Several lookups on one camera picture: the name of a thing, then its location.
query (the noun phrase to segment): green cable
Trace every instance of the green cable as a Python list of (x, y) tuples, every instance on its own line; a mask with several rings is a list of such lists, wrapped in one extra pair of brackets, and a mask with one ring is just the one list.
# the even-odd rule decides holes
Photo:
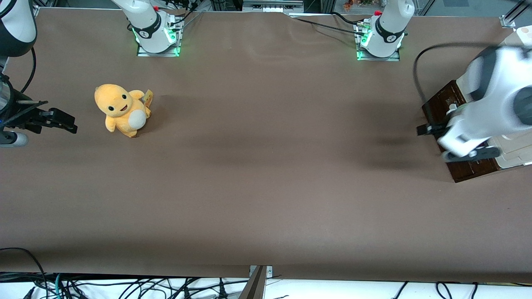
[(61, 298), (61, 294), (59, 293), (59, 276), (61, 275), (61, 273), (57, 274), (57, 276), (55, 277), (55, 296), (57, 297), (57, 299), (63, 299)]

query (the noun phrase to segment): yellow plush toy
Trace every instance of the yellow plush toy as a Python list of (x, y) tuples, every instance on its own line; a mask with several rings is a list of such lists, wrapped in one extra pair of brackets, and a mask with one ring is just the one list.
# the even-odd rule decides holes
[(107, 115), (107, 130), (114, 132), (114, 128), (118, 128), (128, 137), (136, 137), (137, 130), (144, 126), (146, 119), (152, 114), (149, 110), (152, 99), (151, 90), (146, 94), (140, 90), (127, 92), (115, 84), (101, 85), (94, 92), (96, 105)]

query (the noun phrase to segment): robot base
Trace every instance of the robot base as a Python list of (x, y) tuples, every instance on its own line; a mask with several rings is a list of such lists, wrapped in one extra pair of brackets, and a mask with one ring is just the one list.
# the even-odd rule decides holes
[(364, 22), (359, 22), (356, 25), (353, 25), (353, 30), (355, 32), (362, 32), (364, 33), (363, 36), (355, 35), (355, 43), (356, 43), (356, 59), (357, 60), (370, 60), (370, 61), (399, 61), (399, 50), (395, 50), (395, 52), (389, 56), (389, 57), (375, 57), (371, 55), (368, 50), (366, 50), (364, 47), (362, 47), (362, 43), (365, 41), (366, 38), (368, 38), (368, 27), (365, 26), (366, 20), (369, 21), (369, 19), (365, 19)]
[(137, 40), (137, 43), (139, 44), (138, 49), (137, 49), (137, 56), (139, 57), (179, 57), (181, 53), (181, 41), (183, 40), (183, 27), (185, 25), (185, 22), (183, 21), (183, 17), (173, 16), (173, 15), (171, 15), (171, 17), (172, 17), (171, 18), (172, 22), (178, 22), (177, 24), (173, 25), (167, 30), (168, 40), (172, 40), (173, 44), (170, 45), (168, 49), (160, 53), (150, 53), (146, 51), (144, 48), (142, 48), (140, 46), (140, 43)]

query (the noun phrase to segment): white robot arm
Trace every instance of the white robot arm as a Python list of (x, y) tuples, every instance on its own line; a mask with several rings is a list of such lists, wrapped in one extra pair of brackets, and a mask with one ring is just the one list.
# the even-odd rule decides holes
[(440, 136), (447, 162), (476, 161), (500, 155), (481, 147), (492, 136), (532, 129), (532, 56), (520, 47), (487, 48), (457, 84), (467, 103), (448, 112), (448, 122), (418, 127), (418, 135)]
[(37, 39), (31, 0), (0, 2), (0, 56), (18, 57), (27, 53)]
[(169, 34), (175, 28), (174, 15), (156, 11), (148, 0), (111, 0), (124, 11), (141, 47), (150, 53), (160, 53), (176, 42)]
[(412, 0), (389, 0), (382, 15), (369, 19), (370, 31), (361, 46), (373, 56), (391, 56), (399, 47), (414, 11)]

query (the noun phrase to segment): table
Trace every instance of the table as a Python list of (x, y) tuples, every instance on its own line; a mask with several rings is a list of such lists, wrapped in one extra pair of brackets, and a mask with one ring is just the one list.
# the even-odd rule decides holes
[[(530, 281), (532, 168), (455, 184), (434, 139), (415, 136), (415, 56), (499, 43), (497, 18), (414, 17), (401, 62), (357, 61), (349, 34), (280, 13), (205, 13), (177, 58), (136, 57), (121, 11), (42, 9), (37, 25), (26, 93), (79, 129), (2, 150), (0, 246), (45, 271)], [(427, 54), (427, 95), (478, 52)], [(25, 55), (7, 74), (20, 88), (30, 69)], [(154, 92), (138, 138), (105, 129), (104, 83)], [(0, 270), (35, 271), (9, 257)]]

